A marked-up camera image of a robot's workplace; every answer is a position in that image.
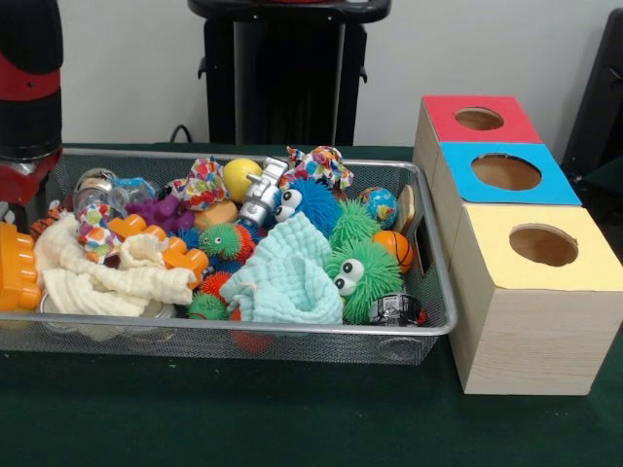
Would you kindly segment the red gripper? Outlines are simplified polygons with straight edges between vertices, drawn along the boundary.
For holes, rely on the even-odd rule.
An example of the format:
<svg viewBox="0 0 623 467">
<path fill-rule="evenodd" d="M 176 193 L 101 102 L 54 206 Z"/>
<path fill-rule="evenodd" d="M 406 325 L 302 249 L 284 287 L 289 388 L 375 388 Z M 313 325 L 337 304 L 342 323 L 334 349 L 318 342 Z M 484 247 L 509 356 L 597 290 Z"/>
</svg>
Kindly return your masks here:
<svg viewBox="0 0 623 467">
<path fill-rule="evenodd" d="M 1 160 L 1 200 L 10 203 L 20 233 L 29 230 L 27 211 L 21 204 L 31 202 L 46 185 L 61 156 L 62 150 L 58 149 L 35 160 Z"/>
</svg>

